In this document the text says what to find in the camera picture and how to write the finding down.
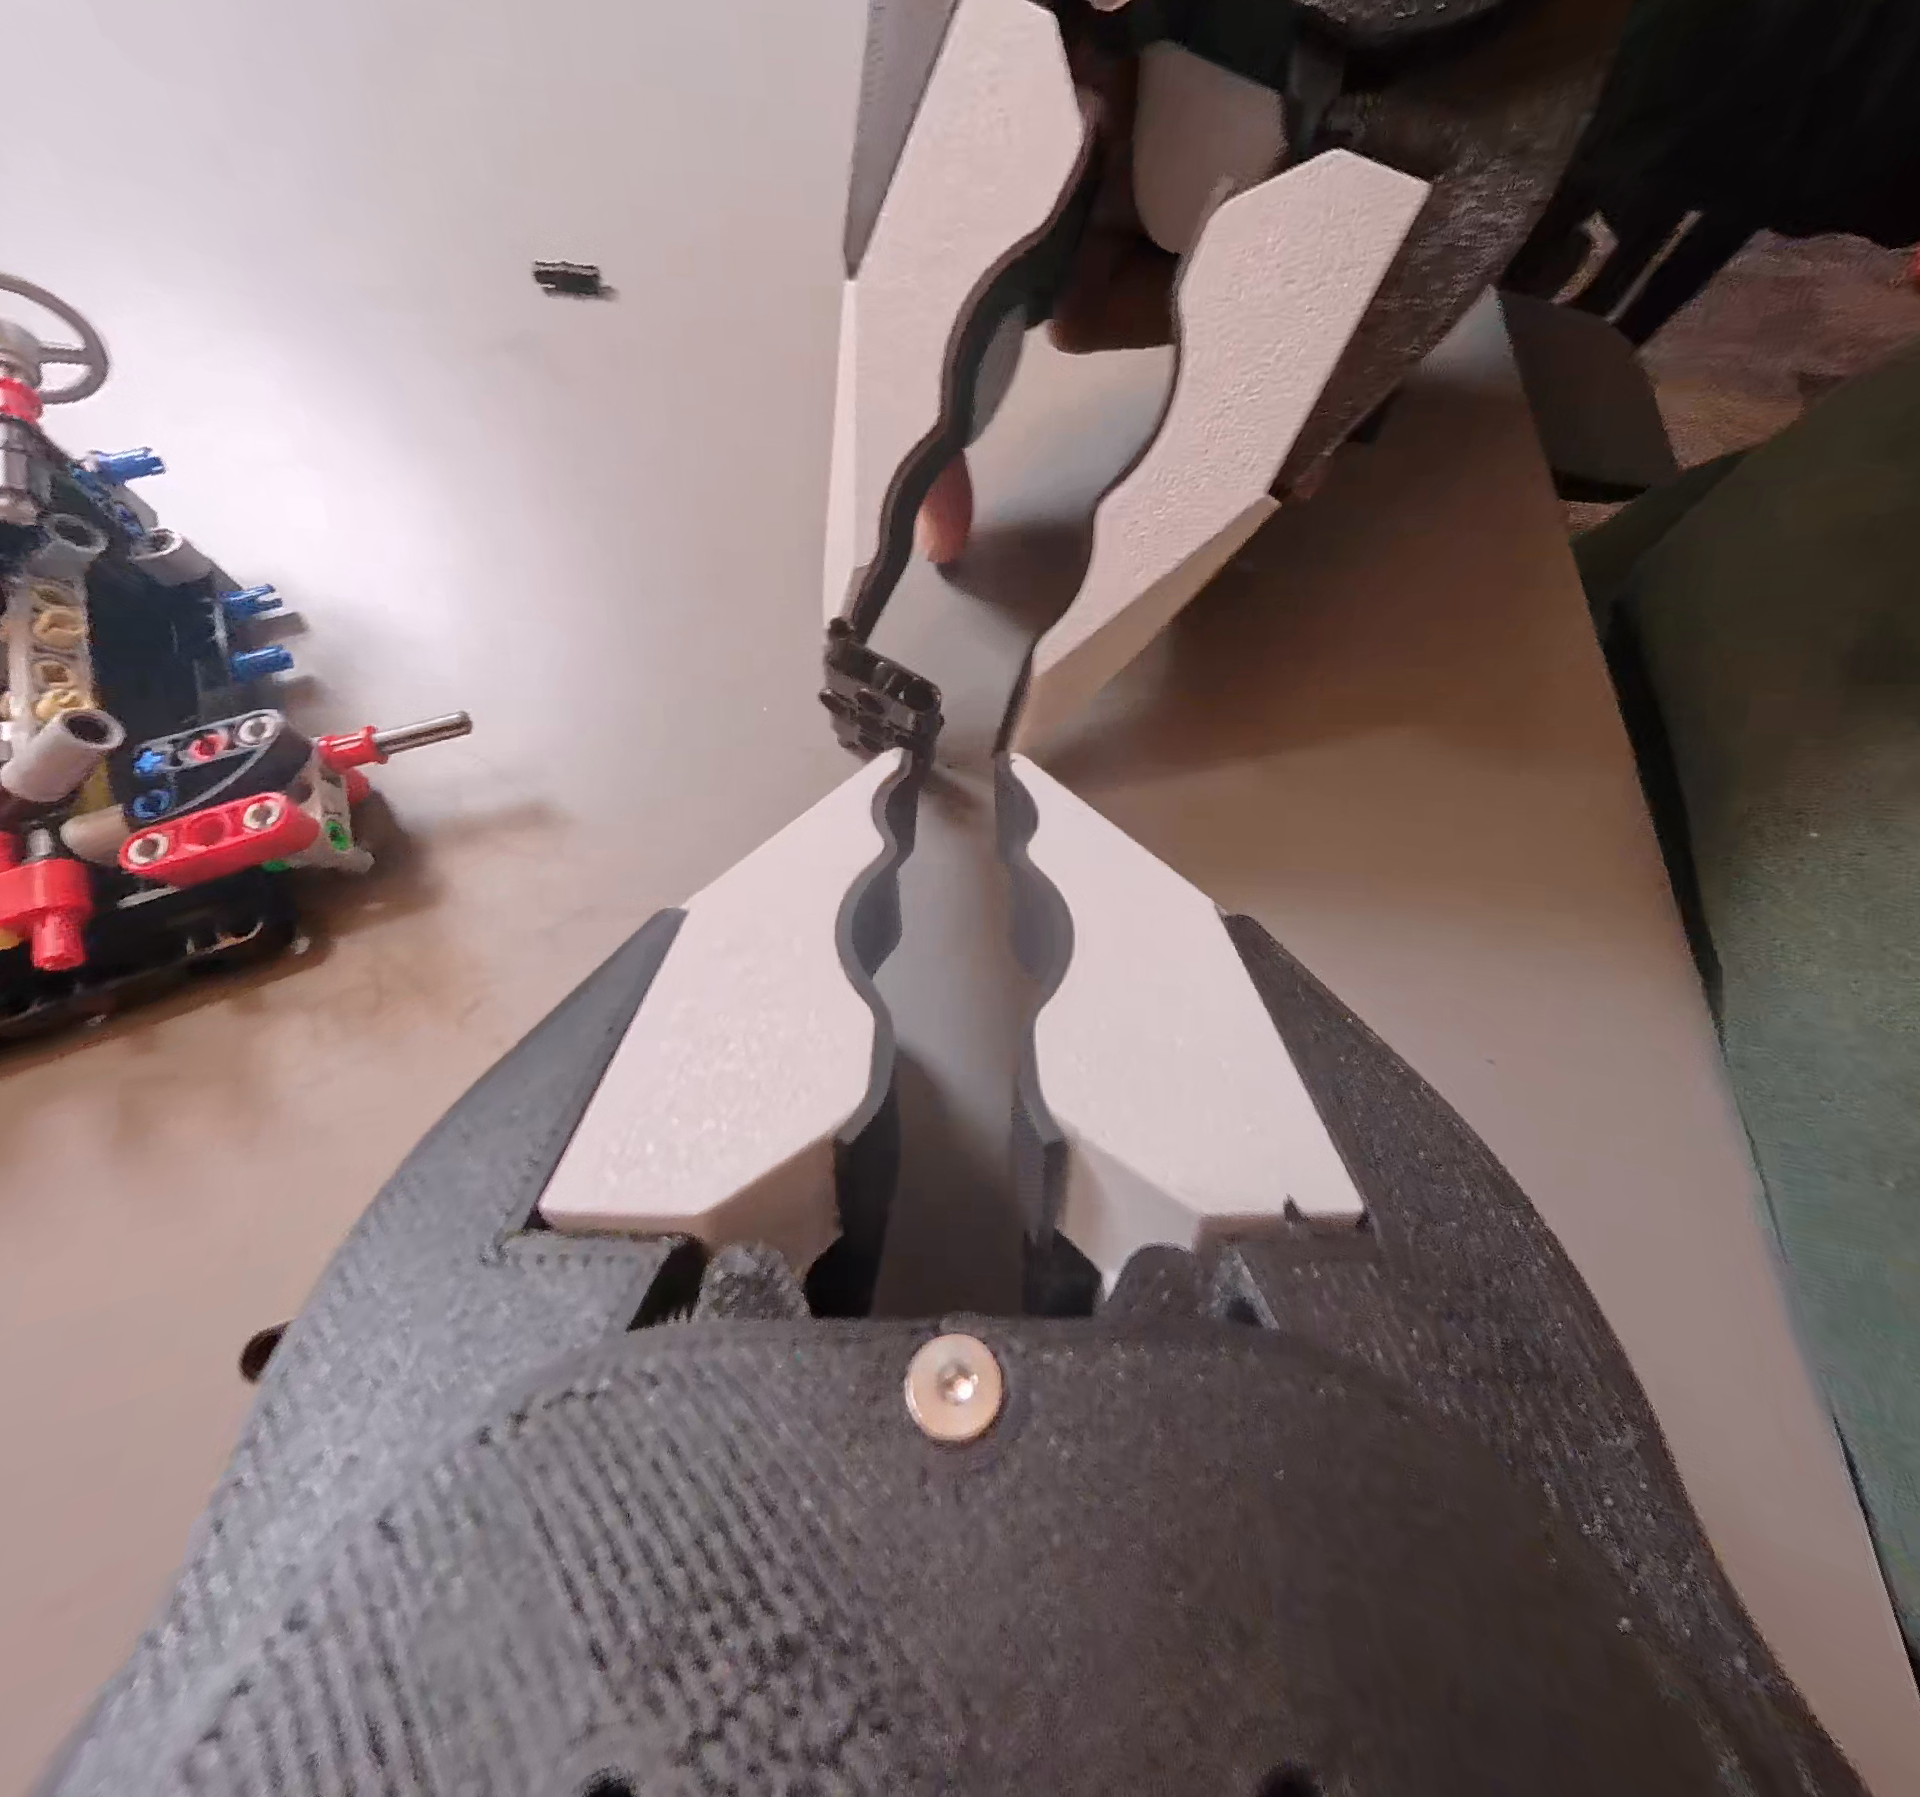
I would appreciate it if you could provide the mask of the dark chair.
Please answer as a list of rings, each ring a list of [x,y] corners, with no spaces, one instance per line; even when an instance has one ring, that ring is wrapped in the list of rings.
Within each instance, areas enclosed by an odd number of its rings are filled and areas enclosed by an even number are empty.
[[[1587,250],[1589,207],[1558,193],[1500,273],[1500,319],[1552,488],[1621,505],[1682,477],[1653,377],[1607,318],[1556,294]]]

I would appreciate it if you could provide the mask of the person's right hand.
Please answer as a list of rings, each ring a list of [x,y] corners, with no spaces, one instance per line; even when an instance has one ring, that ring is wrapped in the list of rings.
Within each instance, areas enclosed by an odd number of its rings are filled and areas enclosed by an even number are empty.
[[[1078,40],[1068,62],[1097,134],[1100,178],[1068,277],[1053,294],[1047,337],[1068,355],[1168,344],[1175,253],[1144,227],[1135,188],[1141,57]]]

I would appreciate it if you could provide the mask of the black lego beam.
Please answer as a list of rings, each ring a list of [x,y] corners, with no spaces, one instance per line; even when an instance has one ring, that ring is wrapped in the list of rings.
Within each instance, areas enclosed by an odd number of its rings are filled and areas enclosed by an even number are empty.
[[[845,616],[828,625],[820,704],[837,742],[862,755],[900,750],[929,762],[946,722],[942,690],[872,650]]]

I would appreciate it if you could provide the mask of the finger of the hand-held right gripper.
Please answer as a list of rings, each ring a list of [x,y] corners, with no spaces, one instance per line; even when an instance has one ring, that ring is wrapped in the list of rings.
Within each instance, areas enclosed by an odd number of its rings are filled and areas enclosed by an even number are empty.
[[[1088,155],[1053,12],[955,0],[842,293],[825,538],[833,642],[872,638],[926,489],[996,416]]]
[[[1281,467],[1428,194],[1332,150],[1214,205],[1175,284],[1162,418],[1096,505],[1083,581],[1028,655],[1006,750],[1068,727],[1278,508]]]

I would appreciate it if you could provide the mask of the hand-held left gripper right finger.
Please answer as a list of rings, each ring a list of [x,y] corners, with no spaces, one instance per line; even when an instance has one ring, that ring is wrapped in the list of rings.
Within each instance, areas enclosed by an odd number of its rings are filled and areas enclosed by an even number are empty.
[[[1027,755],[996,764],[1031,979],[1014,1149],[1043,1279],[1147,1253],[1350,1236],[1368,1207],[1226,912]]]

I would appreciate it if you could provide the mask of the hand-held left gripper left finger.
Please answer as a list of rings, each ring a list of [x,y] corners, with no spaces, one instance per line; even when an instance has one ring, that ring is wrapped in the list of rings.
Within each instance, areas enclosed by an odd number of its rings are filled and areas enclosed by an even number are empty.
[[[872,1120],[862,897],[891,882],[912,761],[875,755],[681,909],[539,1212],[559,1234],[836,1242],[837,1162]]]

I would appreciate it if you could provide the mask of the lego car model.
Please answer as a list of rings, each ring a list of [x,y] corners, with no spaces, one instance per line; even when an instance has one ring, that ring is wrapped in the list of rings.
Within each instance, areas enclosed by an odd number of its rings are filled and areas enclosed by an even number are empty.
[[[165,525],[150,448],[68,450],[53,410],[109,382],[58,294],[2,281],[2,1038],[106,1019],[298,940],[298,881],[375,863],[359,815],[394,755],[467,713],[307,734],[275,586]]]

